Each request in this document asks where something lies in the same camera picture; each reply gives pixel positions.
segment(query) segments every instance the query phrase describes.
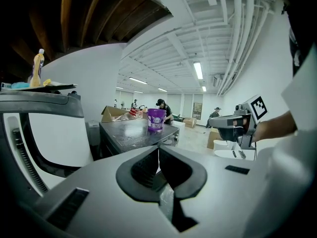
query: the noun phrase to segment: man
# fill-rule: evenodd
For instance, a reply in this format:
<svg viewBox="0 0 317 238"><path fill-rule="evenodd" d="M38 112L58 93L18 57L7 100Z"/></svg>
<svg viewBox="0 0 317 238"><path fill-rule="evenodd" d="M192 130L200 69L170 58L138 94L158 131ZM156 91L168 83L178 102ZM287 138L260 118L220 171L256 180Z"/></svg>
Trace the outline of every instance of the man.
<svg viewBox="0 0 317 238"><path fill-rule="evenodd" d="M221 108L216 107L216 108L214 109L215 111L209 116L209 119L210 119L210 118L214 118L214 117L218 117L218 116L219 116L219 111L220 111L220 109L221 109ZM209 119L207 120L206 128L211 128L211 127L209 126L209 124L208 124Z"/></svg>
<svg viewBox="0 0 317 238"><path fill-rule="evenodd" d="M132 109L136 109L137 108L137 99L135 99L134 102L132 102L131 108Z"/></svg>
<svg viewBox="0 0 317 238"><path fill-rule="evenodd" d="M173 122L173 115L172 115L172 110L170 107L165 103L165 100L163 99L158 99L157 106L159 106L159 109L164 109L166 110L166 118L164 120L164 123L167 125L172 125Z"/></svg>
<svg viewBox="0 0 317 238"><path fill-rule="evenodd" d="M316 42L315 25L311 21L311 9L315 0L283 0L284 10L288 13L291 24L290 49L293 57L293 75L308 55L312 44ZM274 119L260 122L253 136L253 141L287 136L297 129L290 112Z"/></svg>

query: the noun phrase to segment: dark tabletop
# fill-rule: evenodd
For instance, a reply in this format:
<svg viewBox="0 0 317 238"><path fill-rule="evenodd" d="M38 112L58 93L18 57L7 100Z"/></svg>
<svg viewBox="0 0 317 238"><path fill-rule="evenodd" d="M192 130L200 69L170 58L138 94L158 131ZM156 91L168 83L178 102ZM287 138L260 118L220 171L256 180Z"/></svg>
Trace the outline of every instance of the dark tabletop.
<svg viewBox="0 0 317 238"><path fill-rule="evenodd" d="M157 144L179 130L163 124L162 132L152 132L147 119L101 122L100 128L122 152Z"/></svg>

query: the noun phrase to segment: purple bucket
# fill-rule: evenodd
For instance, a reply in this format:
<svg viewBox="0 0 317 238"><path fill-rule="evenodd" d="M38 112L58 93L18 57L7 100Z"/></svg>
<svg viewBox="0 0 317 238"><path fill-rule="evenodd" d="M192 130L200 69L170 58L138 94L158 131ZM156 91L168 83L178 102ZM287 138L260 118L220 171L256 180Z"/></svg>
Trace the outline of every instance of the purple bucket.
<svg viewBox="0 0 317 238"><path fill-rule="evenodd" d="M149 109L148 110L148 129L153 131L162 131L166 110Z"/></svg>

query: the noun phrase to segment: exposed wooden ceiling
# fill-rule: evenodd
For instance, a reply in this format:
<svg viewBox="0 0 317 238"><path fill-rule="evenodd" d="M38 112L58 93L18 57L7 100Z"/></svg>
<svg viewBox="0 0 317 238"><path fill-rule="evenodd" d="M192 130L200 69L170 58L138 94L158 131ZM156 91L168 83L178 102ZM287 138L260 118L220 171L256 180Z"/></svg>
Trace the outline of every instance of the exposed wooden ceiling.
<svg viewBox="0 0 317 238"><path fill-rule="evenodd" d="M0 80L25 81L40 48L47 64L83 48L128 42L168 14L159 0L8 0Z"/></svg>

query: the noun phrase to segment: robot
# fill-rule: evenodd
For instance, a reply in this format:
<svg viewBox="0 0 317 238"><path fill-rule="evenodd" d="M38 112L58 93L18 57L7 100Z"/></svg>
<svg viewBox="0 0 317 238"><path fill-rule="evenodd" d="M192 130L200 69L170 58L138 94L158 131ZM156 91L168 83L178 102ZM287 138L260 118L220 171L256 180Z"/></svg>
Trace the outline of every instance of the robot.
<svg viewBox="0 0 317 238"><path fill-rule="evenodd" d="M223 140L237 141L241 149L255 150L255 147L251 146L252 137L259 120L266 114L267 109L262 97L256 95L245 103L236 105L233 115L211 118L208 123L210 127L218 128Z"/></svg>

